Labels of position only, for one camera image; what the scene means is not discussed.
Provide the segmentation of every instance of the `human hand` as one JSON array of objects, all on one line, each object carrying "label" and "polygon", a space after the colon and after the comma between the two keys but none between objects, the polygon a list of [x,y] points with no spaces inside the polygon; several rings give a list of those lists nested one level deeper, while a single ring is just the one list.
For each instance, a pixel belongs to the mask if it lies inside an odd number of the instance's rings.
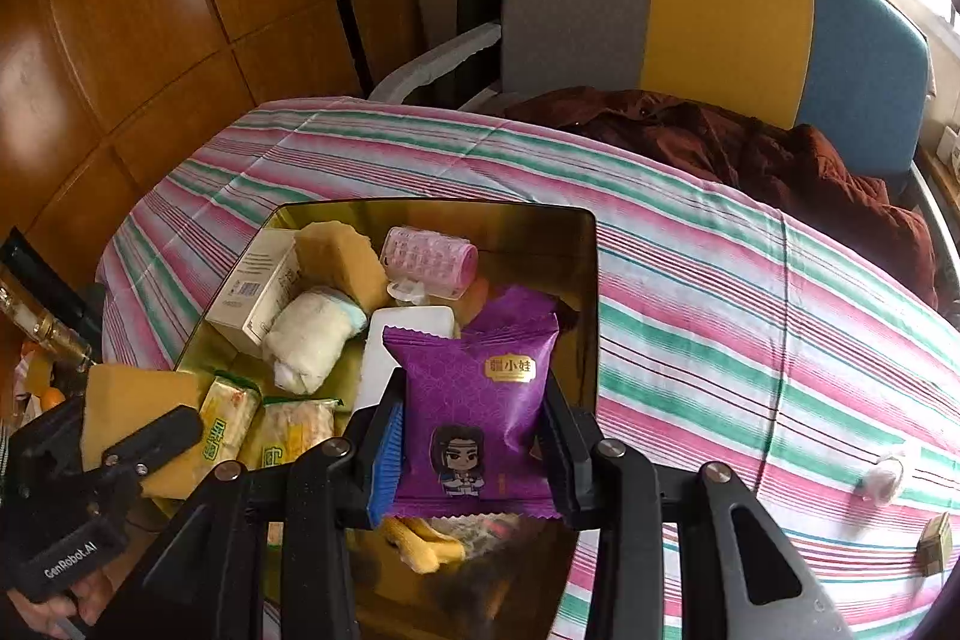
[{"label": "human hand", "polygon": [[[70,590],[77,597],[80,619],[85,624],[95,624],[113,596],[113,584],[103,570],[90,573],[73,584]],[[69,598],[58,594],[42,605],[35,605],[19,591],[8,591],[7,596],[24,623],[34,632],[42,632],[58,640],[69,640],[66,632],[58,626],[59,619],[67,619],[77,614],[77,607]]]}]

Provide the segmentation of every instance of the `yellow chair panel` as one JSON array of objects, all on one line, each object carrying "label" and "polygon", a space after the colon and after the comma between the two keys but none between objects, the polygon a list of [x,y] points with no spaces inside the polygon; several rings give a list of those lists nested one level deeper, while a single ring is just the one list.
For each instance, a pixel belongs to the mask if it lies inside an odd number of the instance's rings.
[{"label": "yellow chair panel", "polygon": [[650,0],[640,87],[793,126],[813,0]]}]

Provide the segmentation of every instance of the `white box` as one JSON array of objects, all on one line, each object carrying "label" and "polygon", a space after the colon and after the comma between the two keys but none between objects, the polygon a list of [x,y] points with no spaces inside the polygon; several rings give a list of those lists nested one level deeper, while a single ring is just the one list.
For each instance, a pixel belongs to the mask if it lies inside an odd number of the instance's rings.
[{"label": "white box", "polygon": [[296,295],[295,239],[291,229],[261,229],[206,314],[241,353],[260,357],[263,338]]},{"label": "white box", "polygon": [[383,330],[387,326],[432,333],[434,336],[453,336],[453,310],[450,307],[385,307],[370,318],[370,331],[360,362],[360,387],[354,410],[373,407],[380,403],[387,390],[390,376],[400,366],[383,344]]}]

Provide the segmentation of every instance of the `gold label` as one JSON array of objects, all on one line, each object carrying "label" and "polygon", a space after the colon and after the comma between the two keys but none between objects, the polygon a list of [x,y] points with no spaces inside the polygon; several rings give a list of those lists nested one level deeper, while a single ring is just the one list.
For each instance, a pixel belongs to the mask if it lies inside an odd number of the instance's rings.
[{"label": "gold label", "polygon": [[529,356],[491,356],[483,364],[484,374],[495,383],[529,383],[536,377],[536,362]]}]

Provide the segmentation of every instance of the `striped tablecloth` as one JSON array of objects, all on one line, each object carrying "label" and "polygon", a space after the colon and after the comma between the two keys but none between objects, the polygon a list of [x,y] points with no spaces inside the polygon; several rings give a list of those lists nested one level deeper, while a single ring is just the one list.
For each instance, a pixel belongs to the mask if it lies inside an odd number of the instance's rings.
[{"label": "striped tablecloth", "polygon": [[[912,564],[960,479],[960,338],[884,273],[724,186],[603,143],[434,109],[339,98],[265,104],[144,196],[112,239],[104,355],[174,365],[276,205],[432,196],[586,207],[597,217],[604,432],[652,461],[736,468],[859,637],[904,637],[944,577]],[[904,439],[899,501],[854,487]],[[582,535],[553,632],[580,638],[596,540]],[[665,535],[666,637],[680,637]]]}]

